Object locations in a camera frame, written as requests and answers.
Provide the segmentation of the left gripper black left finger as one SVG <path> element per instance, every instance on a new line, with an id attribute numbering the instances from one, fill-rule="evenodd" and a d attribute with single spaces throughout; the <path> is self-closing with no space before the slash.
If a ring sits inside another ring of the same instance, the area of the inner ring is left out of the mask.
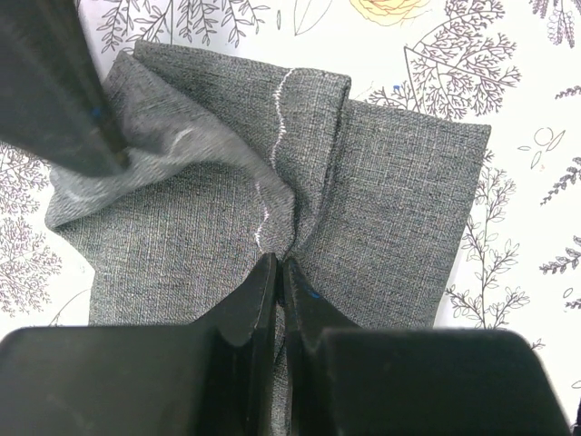
<path id="1" fill-rule="evenodd" d="M 187 325 L 35 327 L 1 343 L 4 435 L 265 435 L 277 259 Z"/>

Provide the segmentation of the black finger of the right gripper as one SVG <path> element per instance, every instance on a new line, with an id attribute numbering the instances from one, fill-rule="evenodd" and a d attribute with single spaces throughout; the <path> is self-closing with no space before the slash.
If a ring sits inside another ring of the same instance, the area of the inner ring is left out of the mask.
<path id="1" fill-rule="evenodd" d="M 1 139 L 88 177 L 128 168 L 74 2 L 2 2 Z"/>

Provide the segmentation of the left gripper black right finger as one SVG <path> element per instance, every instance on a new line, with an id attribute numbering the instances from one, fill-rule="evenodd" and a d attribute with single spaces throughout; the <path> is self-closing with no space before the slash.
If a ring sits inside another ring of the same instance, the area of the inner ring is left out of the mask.
<path id="1" fill-rule="evenodd" d="M 542 365 L 519 335 L 369 330 L 282 268 L 293 435 L 566 435 Z"/>

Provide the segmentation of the grey cloth napkin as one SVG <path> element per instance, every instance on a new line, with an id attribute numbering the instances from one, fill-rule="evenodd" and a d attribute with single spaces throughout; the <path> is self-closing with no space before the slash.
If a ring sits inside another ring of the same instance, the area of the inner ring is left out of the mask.
<path id="1" fill-rule="evenodd" d="M 287 261 L 361 328 L 431 330 L 487 126 L 352 100 L 345 75 L 155 43 L 103 86 L 129 166 L 54 168 L 45 216 L 94 267 L 89 327 L 190 324 L 275 256 L 265 435 L 293 435 Z"/>

